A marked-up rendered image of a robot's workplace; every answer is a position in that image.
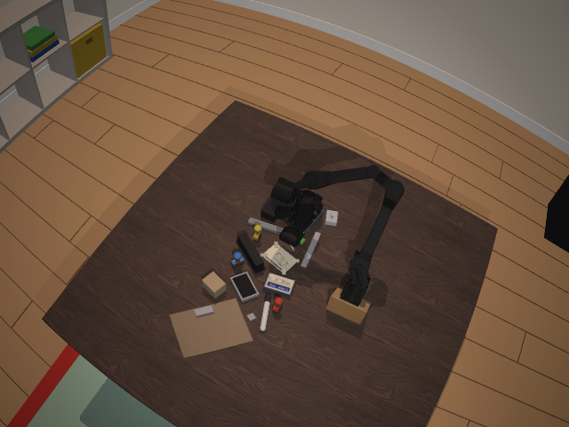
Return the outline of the tan clipboard with grey clip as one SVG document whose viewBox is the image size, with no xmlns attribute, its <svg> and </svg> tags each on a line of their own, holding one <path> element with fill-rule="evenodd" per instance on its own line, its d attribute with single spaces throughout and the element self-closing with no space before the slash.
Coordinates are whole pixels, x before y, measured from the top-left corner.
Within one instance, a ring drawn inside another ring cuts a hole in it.
<svg viewBox="0 0 569 427">
<path fill-rule="evenodd" d="M 253 342 L 236 298 L 170 317 L 184 358 Z"/>
</svg>

